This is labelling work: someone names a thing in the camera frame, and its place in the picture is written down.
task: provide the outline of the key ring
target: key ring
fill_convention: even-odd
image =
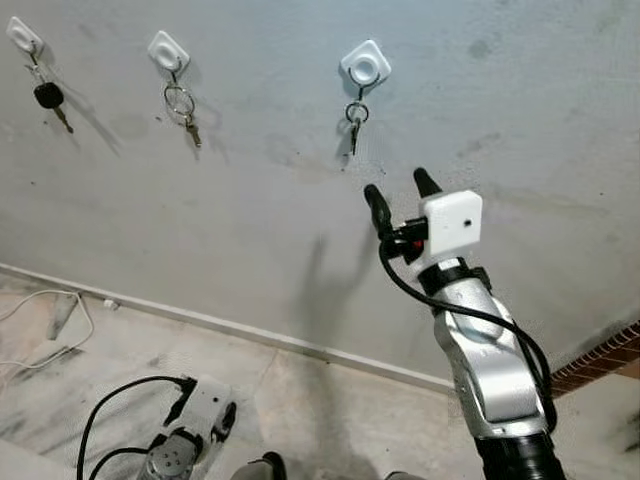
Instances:
[[[176,102],[171,102],[171,100],[169,100],[169,96],[167,95],[167,92],[169,92],[169,90],[177,90],[178,92],[182,93],[188,100],[188,103],[190,105],[189,108],[187,110],[180,110],[176,106]],[[196,109],[196,102],[193,99],[193,96],[189,93],[187,89],[181,87],[180,85],[170,83],[169,85],[164,87],[164,91],[162,92],[162,95],[164,96],[164,102],[167,105],[167,107],[169,107],[169,109],[176,115],[184,117],[185,119],[193,115],[193,112]]]
[[[353,114],[358,110],[364,112],[362,118],[360,118],[360,116],[354,117]],[[347,117],[347,120],[349,120],[349,123],[355,123],[356,118],[360,119],[360,122],[365,123],[367,120],[369,120],[369,107],[367,107],[359,100],[355,100],[347,105],[347,108],[344,109],[344,115],[345,117]]]

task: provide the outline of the gray wall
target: gray wall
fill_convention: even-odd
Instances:
[[[423,165],[485,197],[477,259],[554,358],[638,313],[638,1],[3,0],[11,15],[51,47],[76,133],[0,41],[1,262],[447,377],[361,195],[377,182],[413,214]],[[161,104],[158,29],[192,55],[197,154]],[[394,71],[344,164],[337,67],[369,37]]]

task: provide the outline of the robotic arm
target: robotic arm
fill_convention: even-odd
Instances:
[[[385,271],[432,309],[436,340],[449,358],[485,476],[564,480],[550,438],[557,417],[544,353],[491,295],[485,270],[469,268],[464,260],[480,241],[482,198],[471,191],[444,194],[422,168],[414,179],[419,216],[397,228],[377,187],[368,185],[365,199]],[[403,257],[426,295],[395,272],[390,259],[396,257]]]

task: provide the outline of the marble floor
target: marble floor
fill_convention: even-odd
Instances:
[[[0,275],[0,311],[41,288]],[[76,307],[57,340],[44,340],[54,297],[37,297],[0,321],[0,360],[35,362],[85,335]],[[151,374],[207,374],[233,387],[238,422],[195,480],[228,479],[267,450],[283,455],[294,480],[376,480],[396,470],[483,478],[454,397],[135,310],[86,305],[95,333],[79,349],[39,370],[0,366],[0,478],[73,478],[91,408]],[[148,445],[176,398],[162,384],[116,397],[92,430],[87,468],[114,448]],[[640,382],[619,376],[557,403],[554,439],[569,478],[640,478],[640,451],[629,450],[638,440],[637,423],[629,425],[638,405]],[[101,478],[135,478],[140,461],[108,464]]]

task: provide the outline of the metal key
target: metal key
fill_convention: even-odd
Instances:
[[[196,148],[200,148],[202,141],[200,141],[200,135],[198,134],[198,126],[193,123],[193,117],[191,115],[185,117],[184,128],[187,129],[187,132],[191,135],[191,138],[193,138],[193,143],[196,145]]]
[[[64,95],[62,94],[60,87],[53,82],[44,82],[33,90],[33,94],[41,107],[53,110],[56,116],[64,124],[67,132],[73,133],[73,127],[69,125],[67,117],[60,109],[60,105],[64,102]]]
[[[361,125],[362,120],[356,118],[355,122],[353,122],[353,126],[351,127],[351,155],[356,154],[356,144],[358,142],[358,133],[360,133]]]

